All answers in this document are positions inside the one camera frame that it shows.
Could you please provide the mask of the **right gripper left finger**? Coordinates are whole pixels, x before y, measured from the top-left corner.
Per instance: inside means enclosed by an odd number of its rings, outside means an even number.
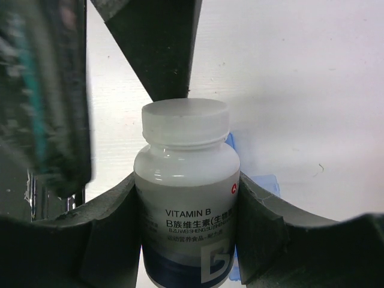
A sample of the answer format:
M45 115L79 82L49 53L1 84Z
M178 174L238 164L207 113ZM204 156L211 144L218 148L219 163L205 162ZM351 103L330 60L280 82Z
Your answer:
M1 218L2 287L134 287L140 254L134 177L53 220Z

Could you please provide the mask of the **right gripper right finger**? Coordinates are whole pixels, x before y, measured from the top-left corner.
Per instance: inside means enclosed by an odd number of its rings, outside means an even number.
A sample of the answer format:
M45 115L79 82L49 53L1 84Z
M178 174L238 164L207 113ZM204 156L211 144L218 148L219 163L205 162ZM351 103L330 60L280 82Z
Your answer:
M247 287L382 287L383 215L334 221L241 175L236 234Z

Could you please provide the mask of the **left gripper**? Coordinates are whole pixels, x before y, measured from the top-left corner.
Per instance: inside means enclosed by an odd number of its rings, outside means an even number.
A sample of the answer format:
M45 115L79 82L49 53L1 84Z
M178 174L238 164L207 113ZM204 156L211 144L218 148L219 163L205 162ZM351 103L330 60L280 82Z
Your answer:
M58 197L91 180L83 1L1 2L1 147Z

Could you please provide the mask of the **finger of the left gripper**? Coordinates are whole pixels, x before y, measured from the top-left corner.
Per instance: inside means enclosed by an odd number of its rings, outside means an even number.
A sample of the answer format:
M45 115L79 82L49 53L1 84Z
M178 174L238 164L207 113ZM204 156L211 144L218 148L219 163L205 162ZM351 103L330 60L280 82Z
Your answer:
M152 101L188 96L201 0L92 4Z

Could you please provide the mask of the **blue weekly pill organizer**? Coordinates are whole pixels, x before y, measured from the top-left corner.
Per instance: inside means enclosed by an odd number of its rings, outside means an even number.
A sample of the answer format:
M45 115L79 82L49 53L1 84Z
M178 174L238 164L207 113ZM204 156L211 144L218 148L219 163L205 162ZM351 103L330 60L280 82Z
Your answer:
M229 133L226 143L230 145L234 150L237 151L235 137L232 133ZM275 175L261 175L261 176L251 176L251 180L253 180L258 186L263 189L269 191L273 195L280 197L280 186L277 182L277 178ZM239 272L239 263L238 263L238 254L237 249L235 249L234 253L234 262L232 266L232 270L229 274L230 281L240 281L241 276Z

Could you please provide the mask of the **white capped pill bottle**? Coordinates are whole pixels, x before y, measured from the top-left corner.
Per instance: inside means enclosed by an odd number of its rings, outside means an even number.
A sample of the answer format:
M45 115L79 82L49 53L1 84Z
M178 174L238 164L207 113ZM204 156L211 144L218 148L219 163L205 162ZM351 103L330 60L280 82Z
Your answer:
M233 266L240 160L226 103L157 101L142 109L134 161L146 272L158 287L219 287Z

